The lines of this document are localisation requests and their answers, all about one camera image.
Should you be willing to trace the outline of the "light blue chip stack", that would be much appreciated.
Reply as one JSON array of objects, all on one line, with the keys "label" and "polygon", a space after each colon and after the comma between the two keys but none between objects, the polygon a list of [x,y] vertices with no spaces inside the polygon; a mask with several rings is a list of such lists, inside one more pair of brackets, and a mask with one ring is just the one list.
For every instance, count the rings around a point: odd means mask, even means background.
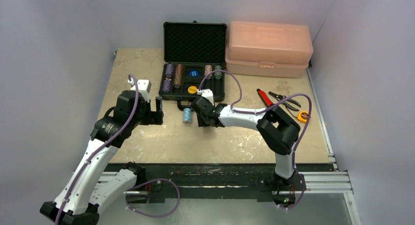
[{"label": "light blue chip stack", "polygon": [[184,124],[192,123],[192,109],[191,108],[183,109],[183,123]]}]

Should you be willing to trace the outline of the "grey green chip stack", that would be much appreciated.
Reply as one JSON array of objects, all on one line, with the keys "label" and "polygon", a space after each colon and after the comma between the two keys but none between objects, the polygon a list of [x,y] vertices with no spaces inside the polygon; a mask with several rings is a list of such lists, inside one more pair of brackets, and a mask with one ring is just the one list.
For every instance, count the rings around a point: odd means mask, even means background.
[{"label": "grey green chip stack", "polygon": [[220,79],[222,79],[222,72],[221,72],[221,70],[222,70],[222,67],[220,66],[220,65],[216,65],[215,67],[214,67],[214,78],[216,79],[216,80],[220,80]]}]

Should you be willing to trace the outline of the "brown chip stack upright-facing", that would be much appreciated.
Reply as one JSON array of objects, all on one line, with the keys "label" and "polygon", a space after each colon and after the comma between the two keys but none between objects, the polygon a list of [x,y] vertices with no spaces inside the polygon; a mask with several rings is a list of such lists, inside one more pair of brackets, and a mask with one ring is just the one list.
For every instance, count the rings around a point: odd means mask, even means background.
[{"label": "brown chip stack upright-facing", "polygon": [[181,82],[183,76],[184,66],[182,64],[177,64],[175,69],[175,80]]}]

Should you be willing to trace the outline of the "pink poker chip stack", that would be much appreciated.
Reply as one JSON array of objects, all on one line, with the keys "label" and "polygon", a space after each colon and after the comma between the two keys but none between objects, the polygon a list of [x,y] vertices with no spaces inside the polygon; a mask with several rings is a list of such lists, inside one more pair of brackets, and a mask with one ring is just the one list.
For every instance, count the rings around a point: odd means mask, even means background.
[{"label": "pink poker chip stack", "polygon": [[205,72],[205,78],[206,79],[211,79],[212,78],[212,74],[211,74],[211,72],[212,72],[212,65],[205,65],[204,72]]}]

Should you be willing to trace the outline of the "brown chip stack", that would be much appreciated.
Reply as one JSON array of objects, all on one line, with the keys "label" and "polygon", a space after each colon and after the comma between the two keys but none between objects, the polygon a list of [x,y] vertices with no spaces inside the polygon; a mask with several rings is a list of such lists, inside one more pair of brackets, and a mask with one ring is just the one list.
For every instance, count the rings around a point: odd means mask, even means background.
[{"label": "brown chip stack", "polygon": [[181,78],[176,77],[176,78],[174,79],[174,82],[173,82],[173,87],[174,87],[175,89],[179,89],[179,88],[181,87],[181,85],[182,85],[182,79],[181,79]]}]

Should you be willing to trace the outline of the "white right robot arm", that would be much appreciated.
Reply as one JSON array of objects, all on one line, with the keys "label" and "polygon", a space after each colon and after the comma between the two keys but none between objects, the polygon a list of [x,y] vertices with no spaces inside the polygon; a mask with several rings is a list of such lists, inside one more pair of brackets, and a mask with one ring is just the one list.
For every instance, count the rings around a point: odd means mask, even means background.
[{"label": "white right robot arm", "polygon": [[297,173],[295,151],[305,130],[281,107],[232,109],[227,104],[214,105],[207,98],[198,97],[190,108],[197,114],[200,127],[240,127],[258,131],[275,154],[272,187],[277,190],[294,189],[294,175]]}]

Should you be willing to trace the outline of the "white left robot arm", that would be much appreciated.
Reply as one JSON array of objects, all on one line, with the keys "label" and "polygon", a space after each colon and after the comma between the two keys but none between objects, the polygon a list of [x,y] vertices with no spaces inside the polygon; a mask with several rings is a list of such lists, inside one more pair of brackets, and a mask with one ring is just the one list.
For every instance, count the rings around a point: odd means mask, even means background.
[{"label": "white left robot arm", "polygon": [[95,225],[100,216],[118,197],[132,188],[146,184],[144,167],[128,162],[102,186],[97,186],[109,161],[138,125],[163,124],[162,98],[156,97],[151,110],[147,95],[125,90],[114,107],[98,120],[91,133],[86,152],[64,190],[51,202],[45,202],[40,213],[57,225]]}]

